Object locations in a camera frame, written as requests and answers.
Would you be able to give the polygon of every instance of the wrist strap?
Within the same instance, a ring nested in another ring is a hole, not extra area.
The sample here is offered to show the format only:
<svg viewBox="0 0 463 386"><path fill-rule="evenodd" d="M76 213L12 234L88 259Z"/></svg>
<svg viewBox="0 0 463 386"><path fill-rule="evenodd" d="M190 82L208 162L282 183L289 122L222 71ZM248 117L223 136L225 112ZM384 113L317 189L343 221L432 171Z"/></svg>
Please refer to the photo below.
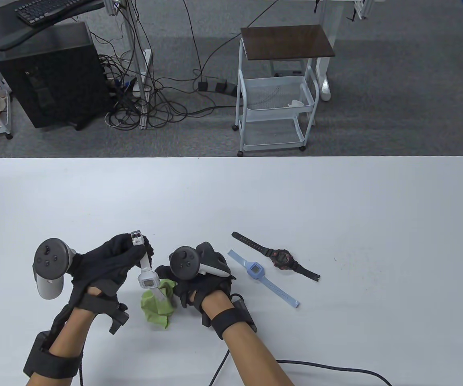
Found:
<svg viewBox="0 0 463 386"><path fill-rule="evenodd" d="M43 348L50 331L42 331L37 335L33 348L29 353L24 373L31 377L33 373L52 379L72 378L77 374L83 354L76 358L61 358L52 355L49 350Z"/></svg>
<svg viewBox="0 0 463 386"><path fill-rule="evenodd" d="M237 310L235 307L224 310L220 314L218 314L212 320L212 327L217 333L217 336L222 339L222 335L224 331L230 326L238 322L247 322L246 317L244 314Z"/></svg>
<svg viewBox="0 0 463 386"><path fill-rule="evenodd" d="M319 278L321 275L318 275L316 273L313 273L306 268L303 268L301 264L299 264L297 261L294 261L294 268L292 268L294 272L300 273L303 276L306 276L314 281L319 281Z"/></svg>
<svg viewBox="0 0 463 386"><path fill-rule="evenodd" d="M130 318L130 315L125 312L128 306L124 303L119 303L116 298L84 294L76 307L91 311L94 314L106 314L112 318L110 327L110 333L112 335Z"/></svg>

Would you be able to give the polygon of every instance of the thumbstick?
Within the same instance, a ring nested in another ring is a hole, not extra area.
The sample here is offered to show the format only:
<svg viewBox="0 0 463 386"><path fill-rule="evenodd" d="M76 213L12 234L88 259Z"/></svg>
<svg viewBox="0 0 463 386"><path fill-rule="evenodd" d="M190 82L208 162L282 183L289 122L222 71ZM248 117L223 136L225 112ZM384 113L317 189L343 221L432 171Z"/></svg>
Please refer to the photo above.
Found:
<svg viewBox="0 0 463 386"><path fill-rule="evenodd" d="M181 246L169 256L171 271L181 280L195 278L200 269L200 256L189 246Z"/></svg>
<svg viewBox="0 0 463 386"><path fill-rule="evenodd" d="M52 238L38 246L33 261L35 272L46 280L62 277L70 265L70 249L60 239Z"/></svg>

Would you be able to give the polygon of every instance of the gray carpet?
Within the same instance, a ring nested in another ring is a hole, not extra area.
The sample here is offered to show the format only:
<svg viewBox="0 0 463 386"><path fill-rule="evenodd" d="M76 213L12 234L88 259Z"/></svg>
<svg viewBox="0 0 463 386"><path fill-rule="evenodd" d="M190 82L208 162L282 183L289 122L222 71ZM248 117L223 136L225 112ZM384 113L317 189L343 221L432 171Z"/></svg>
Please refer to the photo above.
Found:
<svg viewBox="0 0 463 386"><path fill-rule="evenodd" d="M181 0L138 2L154 50L157 76L187 78L198 66ZM269 3L261 0L188 0L200 55L246 26ZM255 24L316 21L314 3L281 1ZM119 22L104 10L80 17L110 39ZM126 48L116 42L117 51ZM97 44L100 53L111 48ZM332 100L320 103L317 128L307 150L246 153L248 156L427 156L463 155L463 4L461 0L387 0L371 20L344 18L329 66ZM207 75L236 79L238 42L210 60ZM252 75L266 63L248 64ZM199 96L169 92L189 109L208 107ZM235 100L212 95L218 104ZM35 129L14 106L14 139L0 136L0 157L235 156L239 135L230 129L234 109L186 119L157 130L121 132L102 119L81 132L71 127Z"/></svg>

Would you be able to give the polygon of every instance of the light blue watch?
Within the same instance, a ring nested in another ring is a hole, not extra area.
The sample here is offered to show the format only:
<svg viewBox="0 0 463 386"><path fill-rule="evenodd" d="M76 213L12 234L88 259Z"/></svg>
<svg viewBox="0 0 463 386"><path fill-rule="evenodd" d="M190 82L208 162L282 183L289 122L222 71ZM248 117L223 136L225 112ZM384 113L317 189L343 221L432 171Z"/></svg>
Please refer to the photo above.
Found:
<svg viewBox="0 0 463 386"><path fill-rule="evenodd" d="M262 267L262 265L260 265L256 261L253 263L247 261L242 256L237 254L237 252L235 252L234 250L230 250L228 252L228 255L231 258L233 258L233 260L235 260L237 263L243 265L244 268L247 270L248 275L251 276L253 279L259 280L263 285L265 285L265 287L277 294L281 299L289 303L292 307L297 308L299 306L299 302L296 299L287 294L281 288L277 287L272 281L268 280L265 277L265 270Z"/></svg>

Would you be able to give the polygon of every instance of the white watch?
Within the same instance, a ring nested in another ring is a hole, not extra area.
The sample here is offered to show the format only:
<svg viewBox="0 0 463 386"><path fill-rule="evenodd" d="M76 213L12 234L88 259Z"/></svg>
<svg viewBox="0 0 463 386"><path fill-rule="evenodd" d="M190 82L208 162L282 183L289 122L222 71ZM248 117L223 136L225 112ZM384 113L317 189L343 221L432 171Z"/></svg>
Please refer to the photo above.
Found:
<svg viewBox="0 0 463 386"><path fill-rule="evenodd" d="M144 237L139 230L132 232L132 241L134 246L145 244ZM149 263L149 256L147 256L147 252L140 260L140 268L142 269L142 272L138 276L140 287L145 290L150 290L154 297L156 297L158 300L167 299L159 288L160 278L158 277L158 274L151 269L151 264Z"/></svg>

